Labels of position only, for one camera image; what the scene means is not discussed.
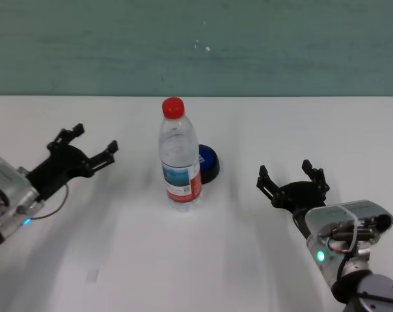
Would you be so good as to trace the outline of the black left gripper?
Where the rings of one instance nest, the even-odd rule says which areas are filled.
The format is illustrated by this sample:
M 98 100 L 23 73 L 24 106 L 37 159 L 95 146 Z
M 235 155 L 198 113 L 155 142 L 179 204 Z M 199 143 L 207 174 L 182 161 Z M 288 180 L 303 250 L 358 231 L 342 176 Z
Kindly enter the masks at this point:
M 69 180 L 80 176 L 81 165 L 82 176 L 92 177 L 97 171 L 114 163 L 114 154 L 118 151 L 116 140 L 112 141 L 103 152 L 87 160 L 80 149 L 69 145 L 84 132 L 81 123 L 72 129 L 61 129 L 56 138 L 47 145 L 49 157 L 27 174 L 27 179 L 38 193 L 38 201 L 46 201 Z

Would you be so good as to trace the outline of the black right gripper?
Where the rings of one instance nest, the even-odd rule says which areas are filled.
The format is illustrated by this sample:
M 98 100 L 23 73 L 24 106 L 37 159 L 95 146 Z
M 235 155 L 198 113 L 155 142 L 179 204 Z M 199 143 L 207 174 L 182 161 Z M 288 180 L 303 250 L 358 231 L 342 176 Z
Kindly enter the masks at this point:
M 314 168 L 308 159 L 302 163 L 303 172 L 312 182 L 298 181 L 278 187 L 269 177 L 265 165 L 261 165 L 256 187 L 271 201 L 275 208 L 294 213 L 298 209 L 312 209 L 325 205 L 330 190 L 322 168 Z

